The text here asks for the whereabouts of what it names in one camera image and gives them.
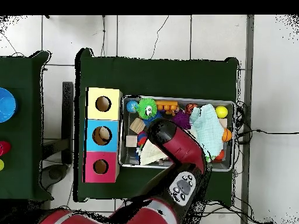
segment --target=orange toy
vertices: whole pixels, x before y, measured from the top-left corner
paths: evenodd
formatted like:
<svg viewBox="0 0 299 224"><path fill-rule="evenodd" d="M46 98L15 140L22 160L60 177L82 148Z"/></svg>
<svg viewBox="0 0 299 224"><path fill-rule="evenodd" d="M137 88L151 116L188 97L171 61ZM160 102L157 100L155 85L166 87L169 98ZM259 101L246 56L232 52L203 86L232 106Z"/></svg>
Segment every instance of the orange toy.
<svg viewBox="0 0 299 224"><path fill-rule="evenodd" d="M167 100L156 100L156 104L157 104L158 111L165 110L166 114L172 114L173 116L175 115L173 111L175 111L178 106L177 101L167 101Z"/></svg>
<svg viewBox="0 0 299 224"><path fill-rule="evenodd" d="M232 138L231 131L228 128L224 129L224 133L223 133L223 136L222 136L222 141L223 142L228 142L231 138Z"/></svg>
<svg viewBox="0 0 299 224"><path fill-rule="evenodd" d="M222 160L224 157L224 150L220 151L219 155L215 157L215 160Z"/></svg>

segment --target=blue ball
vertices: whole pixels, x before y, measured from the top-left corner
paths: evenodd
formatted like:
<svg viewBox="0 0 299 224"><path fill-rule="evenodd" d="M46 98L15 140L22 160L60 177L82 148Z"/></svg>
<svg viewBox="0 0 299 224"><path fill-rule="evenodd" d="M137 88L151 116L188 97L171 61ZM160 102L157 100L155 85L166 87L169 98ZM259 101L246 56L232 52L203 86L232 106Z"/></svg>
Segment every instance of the blue ball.
<svg viewBox="0 0 299 224"><path fill-rule="evenodd" d="M138 103L137 101L135 100L130 100L128 103L127 103L127 111L129 113L136 113L137 112L137 109L138 109Z"/></svg>

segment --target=wooden block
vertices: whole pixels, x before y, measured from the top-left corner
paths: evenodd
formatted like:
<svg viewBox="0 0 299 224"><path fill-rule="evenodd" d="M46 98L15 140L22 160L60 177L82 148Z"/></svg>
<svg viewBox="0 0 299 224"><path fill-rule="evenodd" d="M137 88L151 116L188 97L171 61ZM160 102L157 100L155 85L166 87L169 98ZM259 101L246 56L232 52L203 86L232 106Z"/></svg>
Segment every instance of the wooden block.
<svg viewBox="0 0 299 224"><path fill-rule="evenodd" d="M86 151L117 152L119 122L87 120Z"/></svg>
<svg viewBox="0 0 299 224"><path fill-rule="evenodd" d="M126 147L137 147L137 136L126 136Z"/></svg>
<svg viewBox="0 0 299 224"><path fill-rule="evenodd" d="M86 183L115 183L118 174L117 152L86 152Z"/></svg>
<svg viewBox="0 0 299 224"><path fill-rule="evenodd" d="M219 122L224 129L227 128L227 118L219 118Z"/></svg>
<svg viewBox="0 0 299 224"><path fill-rule="evenodd" d="M87 87L87 118L93 120L119 120L122 92L118 89Z"/></svg>
<svg viewBox="0 0 299 224"><path fill-rule="evenodd" d="M139 134L141 131L143 131L144 127L145 127L145 124L144 124L143 120L141 120L140 118L135 118L135 120L130 125L130 129L137 134Z"/></svg>

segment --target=green table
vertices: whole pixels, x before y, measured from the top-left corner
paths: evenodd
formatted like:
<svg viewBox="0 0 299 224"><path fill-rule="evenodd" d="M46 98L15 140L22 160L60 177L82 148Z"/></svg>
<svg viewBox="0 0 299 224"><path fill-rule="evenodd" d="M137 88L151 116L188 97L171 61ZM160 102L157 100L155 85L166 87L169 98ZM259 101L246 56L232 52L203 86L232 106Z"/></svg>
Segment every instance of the green table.
<svg viewBox="0 0 299 224"><path fill-rule="evenodd" d="M42 157L41 68L49 53L36 52L26 57L0 57L0 87L16 98L18 111L0 123L0 140L12 149L1 157L0 198L50 200L39 184Z"/></svg>
<svg viewBox="0 0 299 224"><path fill-rule="evenodd" d="M89 49L76 57L74 200L131 198L160 170L121 167L115 183L83 183L84 114L86 87L120 89L124 95L181 97L207 100L237 98L238 60L169 61L131 58L96 58ZM206 199L231 205L232 170L213 172Z"/></svg>

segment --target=yellow ball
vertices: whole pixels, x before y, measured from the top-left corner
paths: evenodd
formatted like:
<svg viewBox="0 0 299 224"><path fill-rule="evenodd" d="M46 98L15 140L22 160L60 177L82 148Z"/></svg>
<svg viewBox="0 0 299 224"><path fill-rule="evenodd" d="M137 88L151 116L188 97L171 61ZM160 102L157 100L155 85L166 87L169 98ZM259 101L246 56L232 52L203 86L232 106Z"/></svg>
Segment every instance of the yellow ball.
<svg viewBox="0 0 299 224"><path fill-rule="evenodd" d="M0 171L4 168L4 162L3 160L0 160Z"/></svg>
<svg viewBox="0 0 299 224"><path fill-rule="evenodd" d="M228 114L227 108L224 106L218 106L215 110L218 118L225 118Z"/></svg>

